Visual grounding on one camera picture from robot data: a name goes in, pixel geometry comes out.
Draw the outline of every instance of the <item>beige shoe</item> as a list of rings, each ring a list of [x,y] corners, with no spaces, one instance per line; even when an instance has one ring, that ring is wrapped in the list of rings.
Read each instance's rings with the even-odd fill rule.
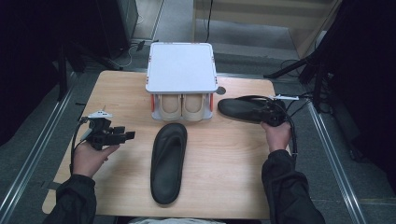
[[[184,94],[183,110],[181,112],[183,118],[190,121],[203,119],[205,113],[204,101],[204,94]]]
[[[181,95],[160,95],[160,115],[163,120],[177,120],[181,117]]]

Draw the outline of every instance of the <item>white lid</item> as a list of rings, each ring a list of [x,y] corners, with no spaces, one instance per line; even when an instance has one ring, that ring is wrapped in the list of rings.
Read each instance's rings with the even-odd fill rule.
[[[146,90],[150,93],[207,93],[218,88],[213,49],[206,43],[153,43]]]

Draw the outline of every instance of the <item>hand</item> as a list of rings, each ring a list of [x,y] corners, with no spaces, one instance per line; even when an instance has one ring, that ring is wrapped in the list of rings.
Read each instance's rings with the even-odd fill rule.
[[[266,132],[270,152],[278,149],[286,149],[291,137],[290,125],[287,122],[284,122],[277,127],[272,127],[264,122],[261,122],[260,125]]]
[[[81,143],[75,151],[73,175],[85,175],[92,178],[108,156],[116,151],[120,145],[110,146],[103,150],[94,149],[90,143]]]

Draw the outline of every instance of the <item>forearm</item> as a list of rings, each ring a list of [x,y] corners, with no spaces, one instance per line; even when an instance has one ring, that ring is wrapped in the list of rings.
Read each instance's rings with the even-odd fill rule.
[[[87,176],[72,175],[56,190],[56,205],[43,223],[93,223],[94,185]]]
[[[286,150],[268,156],[262,167],[273,223],[325,223],[309,197],[305,175],[294,170],[294,160]]]

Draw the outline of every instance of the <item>person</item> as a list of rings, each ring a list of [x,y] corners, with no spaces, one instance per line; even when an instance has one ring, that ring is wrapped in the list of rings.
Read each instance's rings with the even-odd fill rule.
[[[285,122],[271,127],[262,122],[261,126],[270,151],[262,166],[262,183],[271,223],[325,223],[310,199],[305,175],[295,171],[295,160],[286,150],[290,125]],[[73,174],[56,190],[57,203],[43,223],[93,223],[96,198],[92,177],[117,148],[97,151],[86,142],[77,147]]]

